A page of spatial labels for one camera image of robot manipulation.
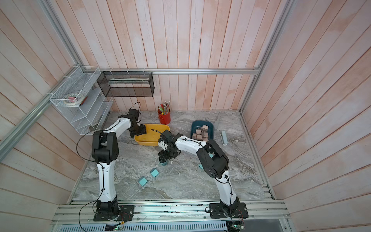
black wire mesh basket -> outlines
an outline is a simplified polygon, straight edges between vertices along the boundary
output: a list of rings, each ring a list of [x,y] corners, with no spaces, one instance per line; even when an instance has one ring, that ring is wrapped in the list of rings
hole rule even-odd
[[[97,80],[106,97],[153,97],[152,72],[105,71]]]

red pencil cup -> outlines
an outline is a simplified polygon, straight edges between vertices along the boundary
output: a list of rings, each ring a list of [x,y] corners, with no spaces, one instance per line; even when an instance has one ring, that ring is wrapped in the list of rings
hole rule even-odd
[[[160,120],[160,123],[161,124],[169,124],[171,119],[170,119],[170,110],[169,110],[169,113],[167,114],[161,114],[161,111],[160,109],[157,110],[157,113],[158,113],[158,119]]]

black mounting plate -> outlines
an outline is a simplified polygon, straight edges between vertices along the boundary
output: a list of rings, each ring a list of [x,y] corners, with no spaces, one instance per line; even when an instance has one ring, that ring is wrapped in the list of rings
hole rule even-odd
[[[120,214],[119,217],[115,221],[131,221],[133,219],[133,212],[134,212],[134,205],[119,205],[120,207]],[[111,215],[104,214],[104,213],[96,213],[94,215],[94,222],[106,222],[109,221],[107,218],[112,217]]]
[[[229,218],[222,211],[222,208],[224,207],[222,203],[210,203],[209,207],[210,207],[211,218]],[[246,209],[246,204],[243,202],[240,202],[239,205],[237,206],[237,209],[232,214],[231,218],[248,218],[249,214],[247,213],[247,210],[245,209]]]

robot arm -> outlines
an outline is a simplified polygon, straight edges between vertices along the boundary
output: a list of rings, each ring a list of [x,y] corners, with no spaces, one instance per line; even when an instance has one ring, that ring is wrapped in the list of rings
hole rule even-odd
[[[102,191],[97,201],[98,218],[115,219],[119,214],[114,183],[115,162],[119,154],[117,138],[125,130],[129,130],[131,137],[147,133],[145,125],[137,124],[139,114],[136,109],[130,109],[127,115],[121,115],[108,129],[93,134],[92,157],[97,163],[99,189]]]
[[[182,134],[173,135],[166,130],[161,134],[158,145],[163,149],[158,153],[161,163],[176,158],[181,151],[197,155],[205,172],[215,180],[222,203],[221,210],[229,217],[234,215],[239,199],[229,179],[229,159],[214,140],[197,141]]]

wire organizer rack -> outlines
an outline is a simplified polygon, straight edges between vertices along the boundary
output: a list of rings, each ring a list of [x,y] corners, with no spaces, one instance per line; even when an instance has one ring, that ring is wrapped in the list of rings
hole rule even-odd
[[[85,68],[94,71],[85,72]],[[50,98],[79,134],[100,130],[113,103],[100,88],[92,89],[100,74],[98,67],[79,66]]]

